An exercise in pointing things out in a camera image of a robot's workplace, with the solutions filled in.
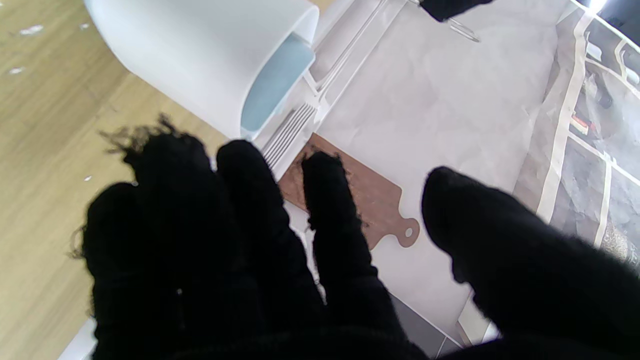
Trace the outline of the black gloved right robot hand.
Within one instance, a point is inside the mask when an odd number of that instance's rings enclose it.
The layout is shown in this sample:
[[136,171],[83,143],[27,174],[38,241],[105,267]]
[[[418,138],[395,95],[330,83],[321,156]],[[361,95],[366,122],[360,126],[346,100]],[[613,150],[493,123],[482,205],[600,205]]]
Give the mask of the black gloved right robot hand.
[[[135,182],[90,203],[94,360],[425,360],[378,277],[340,158],[301,162],[319,283],[262,153],[204,144],[162,114],[103,133]],[[510,194],[430,171],[422,217],[499,338],[447,360],[637,360],[639,275]]]

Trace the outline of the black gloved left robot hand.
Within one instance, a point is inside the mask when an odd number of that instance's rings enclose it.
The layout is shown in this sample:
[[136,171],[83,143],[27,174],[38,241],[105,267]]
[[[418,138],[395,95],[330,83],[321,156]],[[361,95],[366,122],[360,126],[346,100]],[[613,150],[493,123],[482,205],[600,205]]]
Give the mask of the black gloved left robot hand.
[[492,3],[493,0],[419,0],[419,6],[434,20],[443,23],[475,7]]

